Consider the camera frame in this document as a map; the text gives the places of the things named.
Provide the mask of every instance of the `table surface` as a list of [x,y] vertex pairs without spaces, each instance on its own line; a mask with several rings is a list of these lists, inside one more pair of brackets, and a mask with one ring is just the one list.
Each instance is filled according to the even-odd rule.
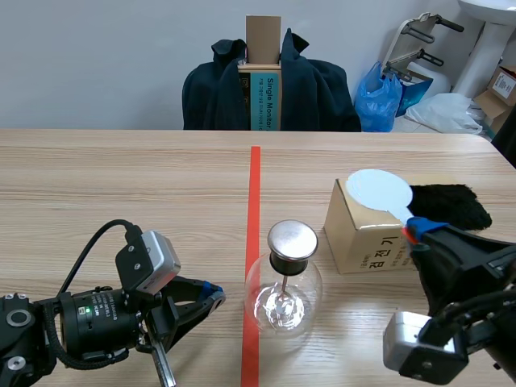
[[[382,333],[396,310],[426,313],[412,271],[340,276],[323,231],[334,180],[357,169],[449,173],[493,217],[482,235],[516,240],[516,172],[473,135],[287,132],[0,130],[0,294],[52,297],[91,235],[125,218],[173,242],[181,275],[221,285],[227,302],[169,353],[181,386],[239,386],[250,147],[262,147],[260,249],[268,229],[296,218],[318,233],[322,310],[309,343],[288,355],[260,343],[260,385],[405,386],[382,363]],[[118,287],[109,231],[71,290]],[[485,352],[450,384],[512,385]],[[55,372],[38,386],[158,386],[150,356],[92,372]]]

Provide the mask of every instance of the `white wall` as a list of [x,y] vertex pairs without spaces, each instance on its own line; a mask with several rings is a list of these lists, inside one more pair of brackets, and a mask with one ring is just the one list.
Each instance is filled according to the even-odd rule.
[[346,69],[355,93],[400,23],[425,10],[441,27],[430,53],[458,77],[480,23],[455,0],[0,0],[0,127],[178,129],[186,75],[219,39],[245,39],[245,15],[281,15],[304,55]]

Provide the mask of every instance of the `floor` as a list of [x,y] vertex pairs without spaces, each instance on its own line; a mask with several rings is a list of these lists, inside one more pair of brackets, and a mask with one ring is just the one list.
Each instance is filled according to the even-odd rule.
[[[410,121],[406,119],[404,116],[397,117],[394,120],[394,128],[393,132],[397,133],[435,133],[437,135],[441,135],[442,133],[433,130],[430,127],[425,125],[421,125],[420,123],[416,123],[414,121]],[[482,132],[480,136],[484,137],[488,141],[491,141],[491,138],[487,133]]]

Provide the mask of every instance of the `blue plastic bag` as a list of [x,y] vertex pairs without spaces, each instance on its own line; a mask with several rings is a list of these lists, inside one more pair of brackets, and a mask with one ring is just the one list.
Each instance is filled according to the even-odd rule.
[[376,62],[360,82],[355,99],[362,131],[392,131],[401,99],[400,81],[395,76],[381,79],[381,65]]

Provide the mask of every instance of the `red tape line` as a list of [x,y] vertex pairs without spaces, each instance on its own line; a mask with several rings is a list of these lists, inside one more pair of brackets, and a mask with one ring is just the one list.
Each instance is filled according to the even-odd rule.
[[[260,179],[261,149],[251,147],[248,199],[248,235],[245,252],[245,277],[260,256]],[[252,289],[260,287],[260,274],[252,278]],[[243,312],[241,387],[260,387],[260,331]]]

